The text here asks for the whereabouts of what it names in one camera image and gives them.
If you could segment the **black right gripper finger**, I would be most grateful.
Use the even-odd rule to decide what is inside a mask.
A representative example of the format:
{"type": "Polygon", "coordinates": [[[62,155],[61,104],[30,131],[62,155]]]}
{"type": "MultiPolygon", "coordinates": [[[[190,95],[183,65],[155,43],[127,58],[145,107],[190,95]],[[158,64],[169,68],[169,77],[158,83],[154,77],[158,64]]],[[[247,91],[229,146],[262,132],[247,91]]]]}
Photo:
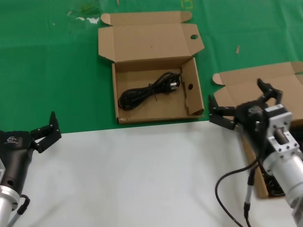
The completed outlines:
{"type": "Polygon", "coordinates": [[[275,104],[281,104],[283,92],[272,87],[271,84],[265,83],[262,79],[257,79],[257,86],[263,92],[258,101],[267,102],[269,99],[275,99],[275,104]]]}
{"type": "Polygon", "coordinates": [[[233,106],[219,106],[213,95],[208,96],[209,121],[223,128],[234,130],[236,127],[235,113],[233,106]]]}

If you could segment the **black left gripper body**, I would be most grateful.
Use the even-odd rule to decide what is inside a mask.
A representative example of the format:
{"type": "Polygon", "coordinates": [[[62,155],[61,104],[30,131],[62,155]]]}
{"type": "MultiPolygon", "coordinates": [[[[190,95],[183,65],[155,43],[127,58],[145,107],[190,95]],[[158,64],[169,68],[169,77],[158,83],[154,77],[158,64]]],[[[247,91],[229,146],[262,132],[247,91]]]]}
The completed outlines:
{"type": "Polygon", "coordinates": [[[5,167],[1,185],[13,190],[24,188],[32,161],[34,139],[28,131],[0,132],[0,159],[5,167]]]}

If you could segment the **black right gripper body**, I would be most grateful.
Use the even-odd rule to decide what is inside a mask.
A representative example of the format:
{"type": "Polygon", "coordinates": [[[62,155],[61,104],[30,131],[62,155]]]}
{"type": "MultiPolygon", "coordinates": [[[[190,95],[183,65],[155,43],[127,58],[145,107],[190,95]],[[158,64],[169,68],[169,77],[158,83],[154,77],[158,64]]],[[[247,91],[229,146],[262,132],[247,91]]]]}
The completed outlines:
{"type": "Polygon", "coordinates": [[[240,104],[235,109],[235,120],[242,127],[256,157],[263,163],[268,149],[268,119],[265,116],[267,103],[259,100],[240,104]]]}

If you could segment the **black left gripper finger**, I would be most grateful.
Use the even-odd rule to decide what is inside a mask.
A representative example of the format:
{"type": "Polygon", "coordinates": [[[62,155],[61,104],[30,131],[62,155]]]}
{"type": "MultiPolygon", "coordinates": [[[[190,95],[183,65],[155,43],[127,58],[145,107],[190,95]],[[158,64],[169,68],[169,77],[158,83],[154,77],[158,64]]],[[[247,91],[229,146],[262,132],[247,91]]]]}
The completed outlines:
{"type": "Polygon", "coordinates": [[[55,112],[51,112],[48,125],[32,130],[30,134],[33,138],[31,148],[38,151],[38,153],[43,153],[61,139],[62,135],[55,112]]]}

